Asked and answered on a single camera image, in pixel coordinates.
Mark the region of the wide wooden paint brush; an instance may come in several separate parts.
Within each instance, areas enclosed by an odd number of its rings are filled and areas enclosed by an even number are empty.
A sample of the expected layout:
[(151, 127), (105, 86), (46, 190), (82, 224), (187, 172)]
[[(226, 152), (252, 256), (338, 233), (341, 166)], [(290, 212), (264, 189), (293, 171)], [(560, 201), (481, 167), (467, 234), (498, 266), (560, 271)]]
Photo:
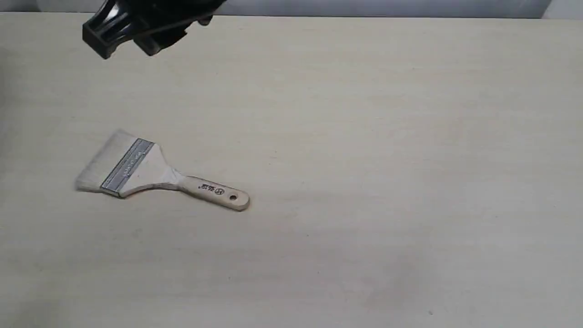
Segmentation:
[(158, 143), (122, 129), (106, 140), (74, 185), (79, 191), (104, 193), (119, 199), (146, 190), (170, 190), (230, 210), (243, 211), (251, 204), (251, 197), (245, 191), (182, 174), (167, 162)]

